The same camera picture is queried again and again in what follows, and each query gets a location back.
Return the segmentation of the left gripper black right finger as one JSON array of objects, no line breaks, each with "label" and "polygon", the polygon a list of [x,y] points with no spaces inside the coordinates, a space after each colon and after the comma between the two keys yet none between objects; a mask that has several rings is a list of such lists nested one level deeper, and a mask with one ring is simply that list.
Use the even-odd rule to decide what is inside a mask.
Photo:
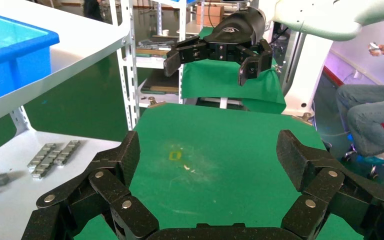
[{"label": "left gripper black right finger", "polygon": [[314,240],[330,215],[342,218],[366,240],[384,240],[384,185],[344,167],[326,150],[302,144],[287,129],[276,143],[277,159],[300,193],[281,227]]}]

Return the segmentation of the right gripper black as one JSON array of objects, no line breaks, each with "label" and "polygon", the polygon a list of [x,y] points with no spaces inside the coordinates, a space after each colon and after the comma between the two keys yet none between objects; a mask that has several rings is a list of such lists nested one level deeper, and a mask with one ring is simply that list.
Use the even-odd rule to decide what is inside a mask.
[{"label": "right gripper black", "polygon": [[190,37],[171,46],[163,62],[166,77],[172,76],[183,64],[205,59],[237,62],[239,86],[257,79],[261,72],[272,68],[273,51],[263,39],[266,16],[258,8],[245,7],[223,19],[201,39]]}]

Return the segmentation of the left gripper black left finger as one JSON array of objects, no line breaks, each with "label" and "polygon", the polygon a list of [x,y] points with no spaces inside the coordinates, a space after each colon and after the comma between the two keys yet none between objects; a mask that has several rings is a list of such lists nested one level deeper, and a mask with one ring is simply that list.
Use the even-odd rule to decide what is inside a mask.
[{"label": "left gripper black left finger", "polygon": [[129,189],[140,151],[138,133],[129,131],[119,146],[98,152],[82,173],[37,199],[21,238],[72,240],[102,216],[119,240],[148,239],[159,222]]}]

